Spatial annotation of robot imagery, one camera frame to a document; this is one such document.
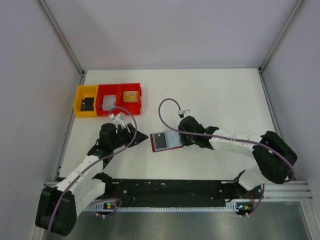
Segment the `red leather card holder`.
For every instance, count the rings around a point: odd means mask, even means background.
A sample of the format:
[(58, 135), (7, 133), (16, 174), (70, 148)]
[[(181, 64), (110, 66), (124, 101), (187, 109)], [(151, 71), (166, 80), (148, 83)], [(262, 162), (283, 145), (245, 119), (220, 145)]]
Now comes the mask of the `red leather card holder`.
[[(161, 150), (155, 150), (154, 134), (158, 134), (158, 133), (165, 134), (167, 148), (161, 149)], [(182, 140), (181, 140), (180, 134), (178, 132), (172, 131), (172, 130), (167, 130), (167, 131), (158, 132), (158, 133), (150, 134), (150, 141), (151, 141), (151, 147), (152, 147), (153, 153), (169, 151), (169, 150), (178, 149), (178, 148), (183, 147)]]

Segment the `silver VIP credit card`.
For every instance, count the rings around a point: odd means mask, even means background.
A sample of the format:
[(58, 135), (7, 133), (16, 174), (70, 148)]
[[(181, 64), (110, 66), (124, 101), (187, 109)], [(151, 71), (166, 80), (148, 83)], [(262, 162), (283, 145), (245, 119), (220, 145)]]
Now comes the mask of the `silver VIP credit card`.
[(116, 101), (117, 96), (116, 95), (104, 95), (102, 99), (102, 110), (103, 111), (109, 111), (110, 110), (110, 102), (111, 101)]

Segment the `gold credit card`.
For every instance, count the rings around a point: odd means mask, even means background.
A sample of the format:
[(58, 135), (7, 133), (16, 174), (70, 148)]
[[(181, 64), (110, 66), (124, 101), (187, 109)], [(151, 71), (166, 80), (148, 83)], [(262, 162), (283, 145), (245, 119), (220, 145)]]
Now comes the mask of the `gold credit card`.
[(130, 90), (123, 92), (123, 102), (124, 103), (138, 103), (140, 94), (138, 91)]

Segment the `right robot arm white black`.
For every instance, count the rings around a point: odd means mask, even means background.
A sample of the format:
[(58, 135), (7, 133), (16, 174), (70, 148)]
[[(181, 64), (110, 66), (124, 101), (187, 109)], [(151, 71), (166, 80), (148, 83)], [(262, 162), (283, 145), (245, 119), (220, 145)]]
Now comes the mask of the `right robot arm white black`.
[(283, 184), (294, 180), (294, 164), (298, 156), (275, 132), (243, 135), (223, 131), (215, 126), (203, 127), (192, 116), (178, 125), (182, 144), (210, 150), (229, 151), (252, 158), (256, 164), (235, 178), (235, 183), (249, 191), (267, 183)]

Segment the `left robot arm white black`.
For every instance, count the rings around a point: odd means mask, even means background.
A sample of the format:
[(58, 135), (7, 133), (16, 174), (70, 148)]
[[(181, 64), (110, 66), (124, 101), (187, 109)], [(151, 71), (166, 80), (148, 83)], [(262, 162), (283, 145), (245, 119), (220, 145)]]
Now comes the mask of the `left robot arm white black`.
[(78, 216), (97, 198), (105, 195), (111, 177), (103, 171), (119, 148), (136, 146), (149, 137), (128, 123), (105, 123), (99, 138), (81, 164), (55, 186), (46, 186), (40, 195), (35, 225), (60, 236), (67, 236)]

